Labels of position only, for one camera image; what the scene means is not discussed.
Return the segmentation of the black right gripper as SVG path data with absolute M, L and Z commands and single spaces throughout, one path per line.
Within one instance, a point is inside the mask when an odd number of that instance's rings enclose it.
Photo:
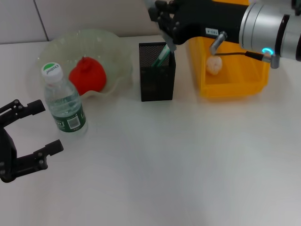
M 247 9 L 247 5 L 212 0 L 156 0 L 155 6 L 148 9 L 150 20 L 176 45 L 194 37 L 214 39 L 220 32 L 226 32 L 226 41 L 239 43 Z

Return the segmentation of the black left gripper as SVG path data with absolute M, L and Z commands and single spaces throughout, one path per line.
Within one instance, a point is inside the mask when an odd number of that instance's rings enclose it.
M 60 140 L 56 140 L 30 155 L 17 158 L 17 151 L 13 139 L 4 127 L 30 115 L 36 115 L 45 111 L 42 101 L 36 100 L 27 106 L 16 99 L 0 108 L 0 179 L 4 183 L 10 183 L 18 177 L 48 168 L 47 156 L 55 155 L 63 151 Z

